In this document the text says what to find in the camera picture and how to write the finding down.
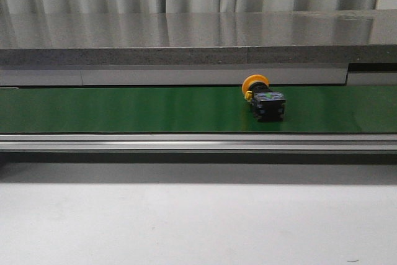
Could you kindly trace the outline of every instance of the yellow ring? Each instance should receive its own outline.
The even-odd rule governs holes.
[[[243,94],[245,95],[249,87],[256,82],[262,82],[265,83],[266,86],[269,86],[269,79],[267,79],[265,76],[262,76],[261,74],[253,74],[244,80],[243,85],[241,86]]]

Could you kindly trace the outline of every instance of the conveyor belt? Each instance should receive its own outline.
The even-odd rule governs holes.
[[[394,150],[396,86],[276,87],[259,123],[239,86],[0,90],[0,150]]]

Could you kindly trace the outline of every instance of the gray countertop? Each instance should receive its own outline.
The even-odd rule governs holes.
[[[397,10],[0,15],[2,65],[397,62]]]

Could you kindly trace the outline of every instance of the white floor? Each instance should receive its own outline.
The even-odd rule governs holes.
[[[0,184],[1,264],[397,264],[397,186]]]

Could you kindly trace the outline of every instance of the green conveyor belt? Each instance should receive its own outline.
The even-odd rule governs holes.
[[[257,122],[240,87],[0,89],[0,132],[397,132],[397,86],[273,90],[283,122]]]

